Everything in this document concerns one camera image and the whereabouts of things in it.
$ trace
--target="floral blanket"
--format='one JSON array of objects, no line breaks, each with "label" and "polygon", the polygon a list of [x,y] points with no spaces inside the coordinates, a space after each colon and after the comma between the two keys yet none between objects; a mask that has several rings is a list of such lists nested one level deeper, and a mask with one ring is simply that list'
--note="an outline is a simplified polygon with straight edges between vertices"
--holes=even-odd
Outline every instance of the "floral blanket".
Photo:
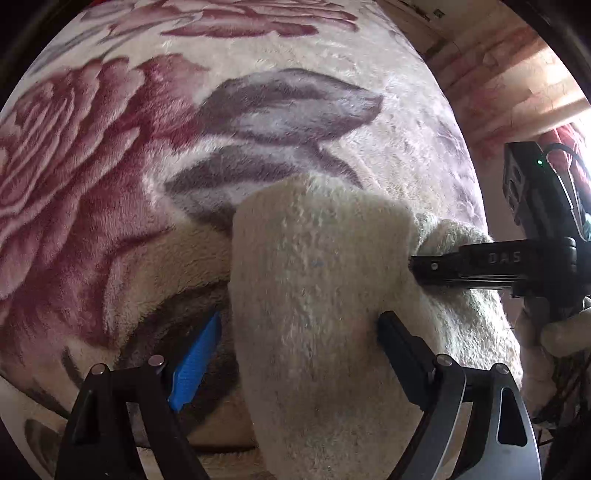
[{"label": "floral blanket", "polygon": [[181,425],[211,476],[266,475],[233,350],[232,216],[305,172],[486,230],[447,100],[371,1],[112,0],[39,55],[0,118],[0,414],[40,475],[93,364],[171,351],[214,307],[221,347]]}]

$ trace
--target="screw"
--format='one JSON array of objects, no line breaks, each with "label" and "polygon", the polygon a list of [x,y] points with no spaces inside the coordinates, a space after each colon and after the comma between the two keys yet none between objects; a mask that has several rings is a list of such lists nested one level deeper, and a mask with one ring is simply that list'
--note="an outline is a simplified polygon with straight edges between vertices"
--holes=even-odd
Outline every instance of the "screw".
[{"label": "screw", "polygon": [[442,367],[450,367],[453,363],[453,360],[452,357],[450,357],[449,355],[445,355],[445,353],[442,353],[441,355],[437,356],[437,363]]},{"label": "screw", "polygon": [[96,364],[90,369],[90,373],[93,375],[100,375],[105,373],[105,370],[107,370],[105,364]]},{"label": "screw", "polygon": [[164,363],[164,357],[162,355],[152,355],[148,360],[148,365],[151,367],[159,367]]},{"label": "screw", "polygon": [[502,375],[506,375],[507,373],[509,373],[509,369],[507,368],[506,365],[496,364],[495,368],[496,368],[496,371],[498,371]]}]

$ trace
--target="white towel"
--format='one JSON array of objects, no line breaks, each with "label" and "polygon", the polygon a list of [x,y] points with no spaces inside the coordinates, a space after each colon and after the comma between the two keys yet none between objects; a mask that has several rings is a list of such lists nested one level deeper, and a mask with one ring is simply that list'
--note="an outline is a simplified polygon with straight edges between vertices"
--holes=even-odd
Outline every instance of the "white towel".
[{"label": "white towel", "polygon": [[[255,193],[233,224],[230,294],[242,385],[268,470],[280,480],[385,480],[421,412],[376,341],[394,310],[461,365],[506,363],[519,347],[490,291],[423,290],[408,269],[489,241],[474,227],[325,176]],[[457,453],[457,446],[451,450]]]}]

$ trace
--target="blue clamp pad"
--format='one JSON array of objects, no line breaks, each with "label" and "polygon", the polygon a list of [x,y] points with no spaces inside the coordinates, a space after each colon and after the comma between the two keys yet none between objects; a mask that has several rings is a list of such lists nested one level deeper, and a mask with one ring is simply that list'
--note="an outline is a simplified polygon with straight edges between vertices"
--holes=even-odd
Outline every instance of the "blue clamp pad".
[{"label": "blue clamp pad", "polygon": [[168,404],[175,412],[193,400],[221,335],[220,314],[215,313],[173,373]]}]

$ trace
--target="finger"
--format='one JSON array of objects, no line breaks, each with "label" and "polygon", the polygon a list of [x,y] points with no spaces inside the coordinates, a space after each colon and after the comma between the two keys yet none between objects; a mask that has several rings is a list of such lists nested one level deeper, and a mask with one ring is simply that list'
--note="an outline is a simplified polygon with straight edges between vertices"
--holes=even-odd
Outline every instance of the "finger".
[{"label": "finger", "polygon": [[544,326],[540,343],[559,358],[591,347],[591,309]]},{"label": "finger", "polygon": [[519,355],[524,377],[536,381],[552,381],[554,362],[542,347],[522,348]]},{"label": "finger", "polygon": [[524,377],[521,387],[521,397],[525,408],[533,417],[542,409],[556,393],[556,386],[552,381],[538,381]]},{"label": "finger", "polygon": [[513,334],[522,348],[535,345],[534,325],[525,310],[521,310],[521,313],[517,317]]}]

